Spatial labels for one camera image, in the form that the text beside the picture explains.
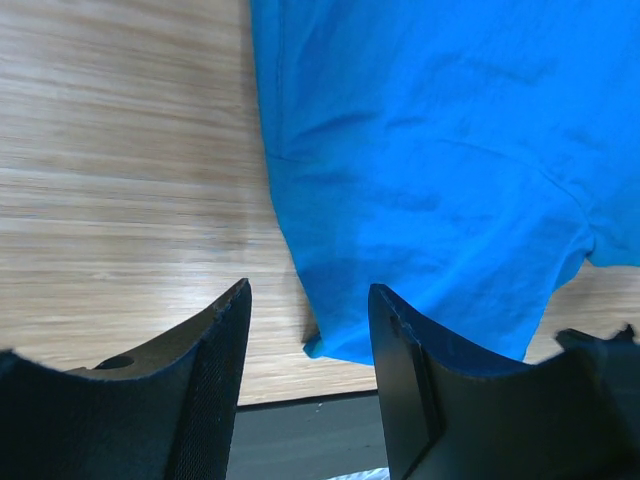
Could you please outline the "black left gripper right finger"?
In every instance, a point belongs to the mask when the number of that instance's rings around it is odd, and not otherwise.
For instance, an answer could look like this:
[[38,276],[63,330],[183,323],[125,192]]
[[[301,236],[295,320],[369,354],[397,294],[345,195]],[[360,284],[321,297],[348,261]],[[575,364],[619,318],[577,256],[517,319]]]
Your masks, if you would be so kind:
[[423,316],[390,288],[368,297],[389,473],[394,479],[635,479],[639,346],[558,332],[531,365]]

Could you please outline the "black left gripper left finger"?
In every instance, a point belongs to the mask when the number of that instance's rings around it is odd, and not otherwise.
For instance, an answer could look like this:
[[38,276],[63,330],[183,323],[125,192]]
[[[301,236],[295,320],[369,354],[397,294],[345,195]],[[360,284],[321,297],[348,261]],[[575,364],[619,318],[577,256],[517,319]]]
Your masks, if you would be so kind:
[[1,354],[5,479],[222,479],[247,350],[240,280],[188,320],[94,368]]

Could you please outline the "blue t shirt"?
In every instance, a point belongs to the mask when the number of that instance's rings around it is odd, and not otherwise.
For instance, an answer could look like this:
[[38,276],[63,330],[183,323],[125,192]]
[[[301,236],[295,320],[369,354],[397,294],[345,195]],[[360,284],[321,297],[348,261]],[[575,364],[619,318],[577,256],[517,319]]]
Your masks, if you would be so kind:
[[520,360],[584,262],[639,262],[635,1],[253,1],[271,198],[317,332],[389,286]]

